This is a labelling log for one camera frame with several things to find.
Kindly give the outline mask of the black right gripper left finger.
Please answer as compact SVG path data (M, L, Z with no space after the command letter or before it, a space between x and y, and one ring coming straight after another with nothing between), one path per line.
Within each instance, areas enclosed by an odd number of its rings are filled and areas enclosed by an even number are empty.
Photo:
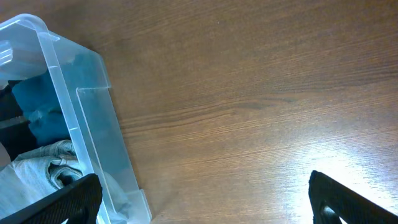
M3 218L1 224L95 224L102 197L99 177L96 174L88 174Z

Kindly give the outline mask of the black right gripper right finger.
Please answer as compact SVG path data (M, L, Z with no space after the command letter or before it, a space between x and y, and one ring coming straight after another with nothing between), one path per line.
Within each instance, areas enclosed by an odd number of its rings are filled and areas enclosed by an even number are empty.
M397 215L322 172L313 170L308 183L308 196L315 224L397 223Z

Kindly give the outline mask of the light blue jeans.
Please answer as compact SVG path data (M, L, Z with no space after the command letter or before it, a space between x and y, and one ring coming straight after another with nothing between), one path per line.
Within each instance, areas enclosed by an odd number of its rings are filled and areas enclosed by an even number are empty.
M71 140L19 154L1 167L1 219L77 181L84 171Z

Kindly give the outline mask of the black garment with tape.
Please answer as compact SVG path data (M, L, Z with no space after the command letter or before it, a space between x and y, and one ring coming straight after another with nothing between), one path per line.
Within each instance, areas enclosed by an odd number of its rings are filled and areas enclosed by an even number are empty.
M12 93L17 83L19 81L11 81L1 90L1 144L11 161L19 154L37 147L37 139L29 129L29 121L23 116Z

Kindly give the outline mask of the teal blue garment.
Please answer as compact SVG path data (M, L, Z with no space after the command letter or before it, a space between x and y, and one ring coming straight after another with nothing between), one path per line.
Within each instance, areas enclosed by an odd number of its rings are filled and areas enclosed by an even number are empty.
M84 173L112 177L124 190L137 188L126 145L109 94L110 82L97 53L76 54L60 66L18 83L13 93L33 125L40 145L70 137Z

